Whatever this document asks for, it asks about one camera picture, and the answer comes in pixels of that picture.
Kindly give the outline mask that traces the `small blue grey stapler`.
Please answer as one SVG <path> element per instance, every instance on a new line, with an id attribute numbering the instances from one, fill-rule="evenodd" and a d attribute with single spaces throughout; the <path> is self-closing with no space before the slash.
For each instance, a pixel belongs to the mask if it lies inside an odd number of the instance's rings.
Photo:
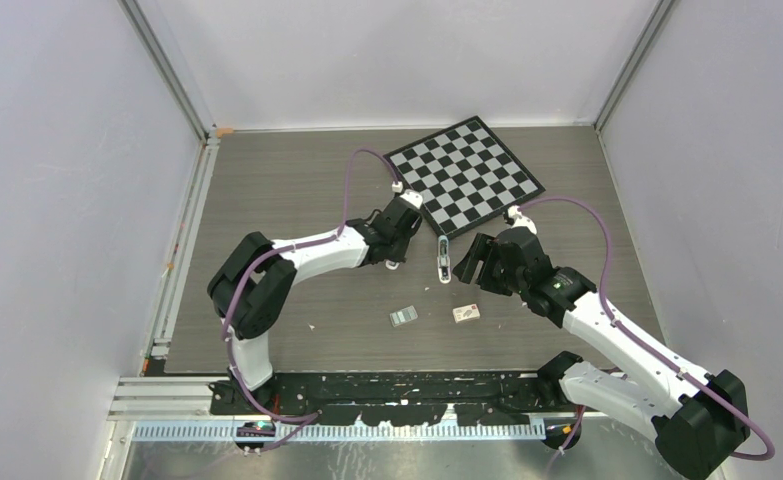
<path id="1" fill-rule="evenodd" d="M 449 284 L 452 279 L 451 261 L 449 255 L 449 239 L 446 235 L 440 235 L 437 239 L 437 272 L 442 284 Z"/>

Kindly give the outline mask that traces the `white playing card box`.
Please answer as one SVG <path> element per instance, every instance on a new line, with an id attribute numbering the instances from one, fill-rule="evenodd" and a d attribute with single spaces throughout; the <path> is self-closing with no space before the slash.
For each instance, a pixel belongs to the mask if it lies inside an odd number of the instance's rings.
<path id="1" fill-rule="evenodd" d="M 477 304 L 469 304 L 452 309 L 453 320 L 456 324 L 475 321 L 481 318 Z"/>

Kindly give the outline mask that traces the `grey staple box tray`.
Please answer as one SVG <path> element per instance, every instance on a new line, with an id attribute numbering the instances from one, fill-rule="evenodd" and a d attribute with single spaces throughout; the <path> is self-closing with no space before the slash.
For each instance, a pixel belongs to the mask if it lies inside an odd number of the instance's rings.
<path id="1" fill-rule="evenodd" d="M 408 306 L 389 314 L 389 319 L 393 327 L 400 327 L 411 323 L 418 318 L 417 310 L 414 306 Z"/>

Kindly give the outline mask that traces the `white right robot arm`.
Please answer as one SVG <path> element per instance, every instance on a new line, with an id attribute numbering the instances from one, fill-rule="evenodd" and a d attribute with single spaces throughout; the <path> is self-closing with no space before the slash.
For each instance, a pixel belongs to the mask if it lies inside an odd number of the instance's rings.
<path id="1" fill-rule="evenodd" d="M 484 291 L 519 295 L 531 312 L 582 339 L 626 375 L 619 380 L 563 351 L 538 371 L 538 397 L 547 408 L 573 403 L 606 414 L 653 441 L 687 479 L 708 478 L 750 436 L 738 376 L 712 374 L 638 328 L 601 300 L 587 277 L 553 265 L 529 228 L 477 234 L 452 273 Z"/>

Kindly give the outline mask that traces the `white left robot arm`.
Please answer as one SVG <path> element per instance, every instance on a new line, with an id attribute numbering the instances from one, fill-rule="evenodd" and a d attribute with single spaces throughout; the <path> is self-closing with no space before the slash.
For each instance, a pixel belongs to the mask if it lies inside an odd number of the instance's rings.
<path id="1" fill-rule="evenodd" d="M 246 235 L 207 286 L 222 319 L 235 400 L 247 412 L 265 412 L 274 398 L 268 332 L 293 286 L 341 269 L 405 261 L 422 222 L 420 194 L 406 190 L 368 219 L 355 218 L 327 233 L 294 240 Z"/>

